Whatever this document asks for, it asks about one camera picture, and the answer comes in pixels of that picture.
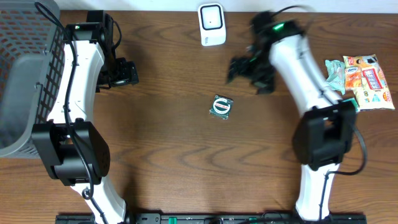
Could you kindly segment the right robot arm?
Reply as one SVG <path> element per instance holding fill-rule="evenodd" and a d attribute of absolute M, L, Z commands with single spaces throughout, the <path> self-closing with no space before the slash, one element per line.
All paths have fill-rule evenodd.
<path fill-rule="evenodd" d="M 282 77 L 300 115 L 292 138 L 301 163 L 300 193 L 292 221 L 346 221 L 330 216 L 328 201 L 334 175 L 351 149 L 356 109 L 327 85 L 306 31 L 294 20 L 277 22 L 275 16 L 264 11 L 252 18 L 251 55 L 231 59 L 227 81 L 245 77 L 259 94 L 268 94 L 274 91 L 275 74 Z"/>

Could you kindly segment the orange Kleenex tissue pack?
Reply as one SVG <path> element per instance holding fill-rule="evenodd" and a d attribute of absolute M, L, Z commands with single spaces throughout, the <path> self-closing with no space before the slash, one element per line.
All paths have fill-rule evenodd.
<path fill-rule="evenodd" d="M 345 89 L 355 90 L 362 87 L 361 68 L 348 67 L 345 68 Z"/>

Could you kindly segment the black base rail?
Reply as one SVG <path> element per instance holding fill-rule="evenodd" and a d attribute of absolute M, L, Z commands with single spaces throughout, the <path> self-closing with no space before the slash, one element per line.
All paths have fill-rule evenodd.
<path fill-rule="evenodd" d="M 94 215 L 57 215 L 56 224 L 96 223 Z M 159 213 L 139 213 L 127 215 L 124 222 L 135 224 L 238 224 L 238 223 L 337 223 L 337 224 L 367 224 L 365 215 L 331 215 L 322 221 L 303 221 L 296 214 L 268 212 L 262 215 L 161 215 Z"/>

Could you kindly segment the white blue snack bag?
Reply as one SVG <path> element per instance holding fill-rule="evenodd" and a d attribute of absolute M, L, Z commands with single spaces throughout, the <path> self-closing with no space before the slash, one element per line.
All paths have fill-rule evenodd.
<path fill-rule="evenodd" d="M 360 110 L 395 110 L 384 72 L 376 54 L 344 56 L 345 68 L 360 67 L 362 87 L 353 90 Z"/>

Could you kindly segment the white barcode scanner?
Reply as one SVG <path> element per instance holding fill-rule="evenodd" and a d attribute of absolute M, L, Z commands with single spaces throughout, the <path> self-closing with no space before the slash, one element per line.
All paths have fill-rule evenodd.
<path fill-rule="evenodd" d="M 226 23 L 221 4 L 214 2 L 198 7 L 201 44 L 204 47 L 222 45 L 226 42 Z"/>

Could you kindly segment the teal wet wipes pack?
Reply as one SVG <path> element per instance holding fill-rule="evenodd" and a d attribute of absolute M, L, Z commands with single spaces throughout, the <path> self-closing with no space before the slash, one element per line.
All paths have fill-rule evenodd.
<path fill-rule="evenodd" d="M 338 60 L 325 60 L 326 70 L 328 72 L 327 84 L 333 90 L 340 91 L 345 94 L 345 64 Z"/>

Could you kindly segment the green Kleenex tissue pack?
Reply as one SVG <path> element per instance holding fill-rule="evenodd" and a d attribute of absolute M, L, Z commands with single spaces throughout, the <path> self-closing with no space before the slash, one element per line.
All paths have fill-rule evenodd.
<path fill-rule="evenodd" d="M 358 105 L 357 101 L 355 100 L 355 98 L 347 98 L 347 99 L 343 100 L 343 102 L 350 102 L 350 103 L 352 103 L 353 106 L 354 106 L 354 108 L 355 108 L 356 113 L 359 113 L 359 112 L 360 112 L 359 105 Z"/>

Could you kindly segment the dark grey plastic basket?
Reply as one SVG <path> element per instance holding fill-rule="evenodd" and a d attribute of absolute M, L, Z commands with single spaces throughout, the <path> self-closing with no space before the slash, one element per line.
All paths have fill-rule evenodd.
<path fill-rule="evenodd" d="M 63 33 L 33 1 L 1 1 L 1 157 L 37 159 L 31 132 L 60 88 Z"/>

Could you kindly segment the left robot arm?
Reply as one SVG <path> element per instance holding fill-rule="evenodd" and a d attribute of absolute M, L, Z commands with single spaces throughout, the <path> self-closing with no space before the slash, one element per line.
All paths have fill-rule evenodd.
<path fill-rule="evenodd" d="M 65 215 L 63 223 L 134 223 L 126 201 L 108 176 L 110 151 L 93 124 L 95 95 L 100 90 L 139 82 L 136 65 L 116 56 L 118 23 L 104 11 L 88 11 L 86 21 L 63 26 L 43 5 L 39 12 L 63 34 L 65 64 L 55 104 L 43 124 L 32 128 L 42 163 L 52 179 L 71 187 L 92 211 Z"/>

